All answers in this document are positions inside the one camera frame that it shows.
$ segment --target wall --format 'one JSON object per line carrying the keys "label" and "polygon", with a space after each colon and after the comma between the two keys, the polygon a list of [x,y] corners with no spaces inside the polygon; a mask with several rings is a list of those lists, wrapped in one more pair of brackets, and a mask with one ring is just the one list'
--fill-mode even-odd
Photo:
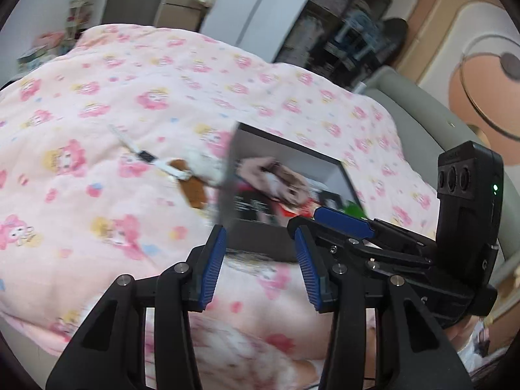
{"label": "wall", "polygon": [[[475,38],[495,33],[520,44],[512,20],[499,0],[419,0],[409,19],[410,33],[404,50],[394,64],[403,76],[443,103],[462,121],[479,127],[493,150],[504,158],[505,171],[520,191],[520,143],[505,138],[489,127],[475,112],[460,83],[460,60]],[[499,40],[491,40],[479,53],[501,54]],[[520,49],[512,51],[520,56]],[[486,113],[501,126],[520,134],[520,84],[508,79],[496,57],[472,60],[466,83]]]}
{"label": "wall", "polygon": [[0,31],[0,85],[17,72],[16,60],[42,33],[62,30],[69,0],[20,0]]}

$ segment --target camera lens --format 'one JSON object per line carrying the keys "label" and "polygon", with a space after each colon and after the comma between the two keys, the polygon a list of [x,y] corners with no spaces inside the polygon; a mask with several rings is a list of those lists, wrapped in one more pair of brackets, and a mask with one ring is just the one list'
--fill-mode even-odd
{"label": "camera lens", "polygon": [[445,182],[446,182],[446,175],[444,174],[444,172],[439,172],[439,179],[437,182],[437,187],[443,188]]}
{"label": "camera lens", "polygon": [[455,171],[455,167],[452,167],[448,173],[448,189],[450,192],[455,190],[455,186],[457,184],[457,172]]}
{"label": "camera lens", "polygon": [[470,171],[465,167],[460,174],[460,187],[462,190],[467,190],[467,187],[470,185]]}

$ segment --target black gripper frame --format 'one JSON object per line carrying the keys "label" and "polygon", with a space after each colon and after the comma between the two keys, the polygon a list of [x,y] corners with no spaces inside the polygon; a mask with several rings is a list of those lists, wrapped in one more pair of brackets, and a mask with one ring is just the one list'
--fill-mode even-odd
{"label": "black gripper frame", "polygon": [[[477,296],[436,267],[434,241],[326,207],[316,210],[314,220],[291,219],[287,228],[296,251],[304,251],[313,266],[308,290],[316,294],[309,299],[319,301],[319,312],[334,313],[319,390],[363,388],[367,308],[376,311],[372,389],[473,388],[443,328],[473,313]],[[483,315],[491,299],[479,303]]]}
{"label": "black gripper frame", "polygon": [[146,308],[155,308],[157,388],[202,390],[188,311],[201,312],[211,301],[214,287],[205,294],[203,280],[208,268],[213,268],[210,275],[218,276],[225,233],[222,226],[215,226],[206,245],[193,248],[185,263],[173,265],[160,276],[141,280],[119,276],[77,329],[46,389],[150,389],[145,384],[145,316]]}

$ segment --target green object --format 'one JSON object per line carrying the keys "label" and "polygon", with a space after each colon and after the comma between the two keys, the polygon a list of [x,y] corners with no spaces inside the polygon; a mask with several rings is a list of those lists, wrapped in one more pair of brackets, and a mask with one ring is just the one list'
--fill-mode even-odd
{"label": "green object", "polygon": [[363,211],[363,208],[361,208],[359,205],[357,205],[355,202],[349,201],[346,207],[343,207],[342,211],[349,215],[350,217],[355,218],[366,218],[367,215]]}

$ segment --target cartoon character print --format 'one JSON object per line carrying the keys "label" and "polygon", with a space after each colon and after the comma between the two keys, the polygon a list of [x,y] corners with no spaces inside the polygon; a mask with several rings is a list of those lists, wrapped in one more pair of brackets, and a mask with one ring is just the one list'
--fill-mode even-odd
{"label": "cartoon character print", "polygon": [[388,140],[388,138],[386,136],[382,136],[381,138],[379,138],[378,144],[385,151],[388,151],[388,149],[390,147],[390,141]]}
{"label": "cartoon character print", "polygon": [[22,127],[34,127],[39,126],[42,123],[46,123],[48,121],[51,121],[53,119],[53,115],[49,113],[49,111],[46,110],[36,110],[32,117],[27,120],[24,124],[22,124]]}
{"label": "cartoon character print", "polygon": [[99,92],[99,83],[90,82],[88,84],[74,85],[72,89],[81,95],[95,95]]}
{"label": "cartoon character print", "polygon": [[341,129],[337,124],[323,122],[323,127],[330,133],[334,138],[339,138],[341,136]]}
{"label": "cartoon character print", "polygon": [[0,189],[4,188],[6,180],[7,180],[7,170],[2,170],[0,172]]}
{"label": "cartoon character print", "polygon": [[230,86],[228,86],[228,89],[234,93],[241,93],[241,94],[246,94],[246,95],[249,93],[248,88],[246,88],[244,85],[241,85],[241,84],[230,85]]}
{"label": "cartoon character print", "polygon": [[197,89],[201,89],[202,88],[202,85],[200,83],[194,81],[193,79],[191,79],[188,76],[183,76],[183,77],[181,77],[181,79],[191,89],[197,90]]}
{"label": "cartoon character print", "polygon": [[329,103],[329,102],[332,102],[335,100],[336,96],[331,92],[331,91],[327,91],[325,89],[322,89],[320,91],[321,93],[321,100],[324,102],[324,103]]}
{"label": "cartoon character print", "polygon": [[275,115],[275,111],[273,109],[268,109],[262,105],[256,105],[255,108],[258,110],[258,115],[260,117],[272,117]]}
{"label": "cartoon character print", "polygon": [[226,157],[227,149],[231,141],[231,133],[206,127],[201,130],[201,139],[211,153],[220,159]]}
{"label": "cartoon character print", "polygon": [[381,172],[383,173],[383,176],[385,176],[385,177],[397,175],[397,173],[395,171],[393,171],[388,164],[385,164],[381,168]]}
{"label": "cartoon character print", "polygon": [[367,113],[363,111],[361,107],[355,106],[354,111],[352,111],[352,115],[357,118],[358,120],[363,120],[364,118],[367,118]]}
{"label": "cartoon character print", "polygon": [[282,108],[284,110],[290,111],[291,113],[300,114],[302,112],[300,106],[298,105],[298,101],[293,98],[285,101],[282,105]]}
{"label": "cartoon character print", "polygon": [[36,95],[42,85],[41,79],[25,79],[20,83],[20,95],[22,101],[27,101],[29,98]]}
{"label": "cartoon character print", "polygon": [[259,273],[258,282],[270,301],[278,299],[282,290],[291,280],[289,267],[286,265],[266,265]]}
{"label": "cartoon character print", "polygon": [[113,56],[111,54],[104,56],[103,61],[105,62],[106,66],[109,69],[113,69],[114,67],[121,66],[125,62],[123,59],[116,58],[116,56]]}
{"label": "cartoon character print", "polygon": [[276,129],[271,129],[270,127],[268,127],[267,129],[265,129],[267,132],[269,132],[271,135],[276,135],[276,136],[280,136],[282,137],[283,136],[283,133],[280,132],[279,130],[276,130]]}
{"label": "cartoon character print", "polygon": [[16,215],[10,215],[0,224],[0,250],[7,249],[7,245],[15,243],[24,246],[36,237],[34,227],[29,227]]}
{"label": "cartoon character print", "polygon": [[385,196],[386,195],[385,184],[381,180],[372,179],[371,182],[374,185],[375,192],[379,196]]}
{"label": "cartoon character print", "polygon": [[268,75],[266,73],[261,73],[258,75],[258,77],[260,78],[260,82],[262,82],[263,84],[270,84],[271,82],[278,80],[278,76]]}
{"label": "cartoon character print", "polygon": [[79,327],[78,319],[79,314],[77,311],[71,310],[67,312],[63,318],[60,317],[55,322],[53,322],[49,329],[63,337],[66,342],[69,342]]}
{"label": "cartoon character print", "polygon": [[211,72],[213,69],[206,66],[202,60],[193,60],[192,70],[199,73],[207,73],[208,71]]}
{"label": "cartoon character print", "polygon": [[44,166],[57,176],[83,177],[86,173],[86,164],[85,150],[76,139],[71,139],[63,148],[47,151],[44,156]]}
{"label": "cartoon character print", "polygon": [[152,58],[152,64],[157,67],[169,66],[173,64],[173,59],[169,56],[164,56],[157,59]]}
{"label": "cartoon character print", "polygon": [[210,44],[216,44],[218,42],[217,40],[215,40],[213,38],[207,37],[206,35],[202,35],[202,39]]}
{"label": "cartoon character print", "polygon": [[251,66],[251,59],[249,57],[237,54],[235,56],[235,63],[238,67],[240,67],[240,69],[247,69],[249,66]]}
{"label": "cartoon character print", "polygon": [[375,120],[380,122],[383,119],[383,114],[374,106],[372,106],[372,111],[374,111]]}
{"label": "cartoon character print", "polygon": [[119,28],[115,25],[108,25],[105,27],[105,29],[103,29],[103,32],[105,33],[118,33],[119,32]]}
{"label": "cartoon character print", "polygon": [[368,154],[370,147],[372,146],[372,141],[370,139],[355,138],[354,143],[356,144],[356,148],[365,154]]}
{"label": "cartoon character print", "polygon": [[404,209],[398,206],[393,206],[392,209],[394,210],[392,212],[392,224],[405,227],[412,224],[412,219]]}
{"label": "cartoon character print", "polygon": [[416,202],[418,202],[423,209],[430,208],[430,205],[432,203],[430,197],[423,193],[414,192],[414,193],[412,193],[412,198]]}
{"label": "cartoon character print", "polygon": [[130,35],[128,35],[127,33],[120,33],[118,35],[118,42],[119,43],[126,43],[130,41]]}
{"label": "cartoon character print", "polygon": [[165,88],[152,89],[137,97],[137,102],[147,110],[168,108],[168,91]]}
{"label": "cartoon character print", "polygon": [[119,158],[119,176],[124,178],[141,177],[150,166],[139,160],[134,154],[124,154]]}
{"label": "cartoon character print", "polygon": [[168,48],[172,48],[173,46],[181,46],[181,45],[184,45],[185,43],[186,43],[186,40],[184,38],[172,37],[168,41],[167,46],[168,46]]}
{"label": "cartoon character print", "polygon": [[212,98],[212,100],[215,104],[217,104],[219,107],[222,107],[223,109],[230,109],[230,110],[235,109],[234,105],[231,105],[227,101],[220,100],[220,98]]}
{"label": "cartoon character print", "polygon": [[110,105],[89,104],[89,105],[86,105],[84,108],[82,108],[78,115],[81,118],[97,117],[97,116],[102,116],[103,114],[108,113],[109,110],[110,110]]}
{"label": "cartoon character print", "polygon": [[351,152],[345,152],[343,153],[343,162],[348,166],[348,167],[353,167],[353,168],[356,168],[359,170],[359,166],[356,162],[356,160],[354,159],[354,156],[352,155]]}
{"label": "cartoon character print", "polygon": [[307,138],[304,134],[296,134],[296,138],[298,138],[300,142],[310,148],[314,148],[316,146],[316,143],[312,139]]}
{"label": "cartoon character print", "polygon": [[298,73],[298,80],[304,85],[310,86],[313,84],[313,75],[310,73]]}
{"label": "cartoon character print", "polygon": [[115,220],[98,217],[91,225],[92,232],[102,238],[103,242],[121,249],[127,258],[134,260],[145,257],[137,242],[140,236],[139,229],[139,221],[129,214]]}

